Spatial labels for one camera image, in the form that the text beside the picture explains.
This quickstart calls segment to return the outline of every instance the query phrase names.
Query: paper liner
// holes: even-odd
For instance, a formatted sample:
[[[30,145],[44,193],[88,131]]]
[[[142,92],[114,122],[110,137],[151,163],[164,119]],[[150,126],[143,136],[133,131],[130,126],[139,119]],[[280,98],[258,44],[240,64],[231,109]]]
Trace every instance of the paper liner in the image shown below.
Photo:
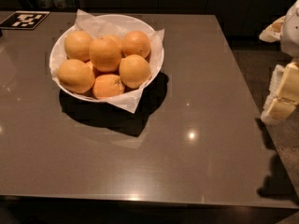
[[[57,78],[57,69],[66,60],[64,51],[64,39],[67,34],[72,31],[84,30],[93,38],[103,35],[114,34],[124,38],[125,34],[138,30],[144,32],[150,40],[151,52],[149,55],[149,65],[151,69],[150,80],[143,83],[139,89],[129,91],[124,94],[109,97],[106,99],[97,100],[93,97],[73,93],[64,88]],[[82,10],[78,10],[74,26],[68,29],[55,43],[50,54],[50,72],[55,83],[66,93],[78,98],[79,100],[94,102],[94,103],[110,103],[116,107],[135,113],[138,103],[141,99],[143,90],[156,78],[161,70],[164,60],[164,29],[154,31],[149,25],[143,21],[124,15],[103,15],[93,16]]]

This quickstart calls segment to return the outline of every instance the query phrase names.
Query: glossy table surface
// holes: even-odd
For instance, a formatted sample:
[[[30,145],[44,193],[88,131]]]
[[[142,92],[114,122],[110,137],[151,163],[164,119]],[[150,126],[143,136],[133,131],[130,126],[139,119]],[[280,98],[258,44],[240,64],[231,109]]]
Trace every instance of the glossy table surface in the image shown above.
[[[215,16],[132,16],[165,29],[163,69],[135,114],[51,80],[51,49],[76,13],[2,31],[0,194],[298,208],[258,194],[277,153]]]

